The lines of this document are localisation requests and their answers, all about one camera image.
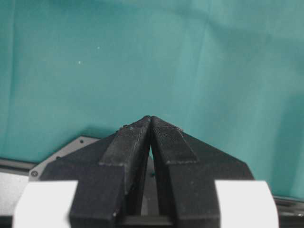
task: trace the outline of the black plastic part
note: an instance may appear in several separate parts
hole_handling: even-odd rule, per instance
[[[173,228],[168,216],[126,216],[117,221],[117,228]]]
[[[179,228],[218,228],[214,180],[252,180],[248,166],[155,116],[151,132],[160,213]]]
[[[72,228],[114,227],[118,213],[139,211],[150,148],[149,125],[146,116],[45,168],[42,181],[78,180],[70,210]]]

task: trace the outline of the teal cloth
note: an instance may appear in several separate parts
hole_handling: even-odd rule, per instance
[[[157,115],[304,198],[304,1],[0,1],[0,157]]]

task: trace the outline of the white block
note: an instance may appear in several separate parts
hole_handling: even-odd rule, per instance
[[[221,228],[278,228],[276,205],[265,181],[215,181]]]
[[[78,181],[29,182],[15,208],[13,228],[70,228]]]

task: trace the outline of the gray metal bracket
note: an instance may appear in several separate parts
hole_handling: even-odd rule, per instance
[[[56,160],[57,157],[66,156],[66,155],[68,155],[68,154],[70,154],[74,151],[77,151],[77,150],[79,150],[79,149],[81,149],[85,146],[88,146],[92,143],[95,143],[98,140],[100,140],[100,139],[87,137],[87,136],[79,136],[78,138],[76,138],[72,142],[70,142],[68,145],[64,146],[59,151],[52,154],[47,159],[45,159],[44,161],[39,163],[37,166],[32,168],[28,173],[29,174],[28,175],[29,181],[39,181],[40,176],[41,176],[43,170],[45,169],[45,167],[47,166],[47,164]]]

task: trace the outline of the metal plate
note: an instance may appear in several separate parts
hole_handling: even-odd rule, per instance
[[[27,176],[35,163],[0,159],[0,172],[13,173]]]
[[[274,196],[279,216],[304,218],[304,201],[290,197]]]
[[[92,138],[87,136],[79,136],[78,138],[74,139],[72,142],[70,142],[68,145],[60,149],[58,152],[52,154],[50,157],[45,159],[43,162],[35,166],[33,169],[29,171],[29,181],[39,181],[39,178],[50,162],[54,161],[57,157],[63,157],[66,156],[76,150],[79,150],[85,146],[88,146],[92,143],[95,143],[100,139],[98,138]]]

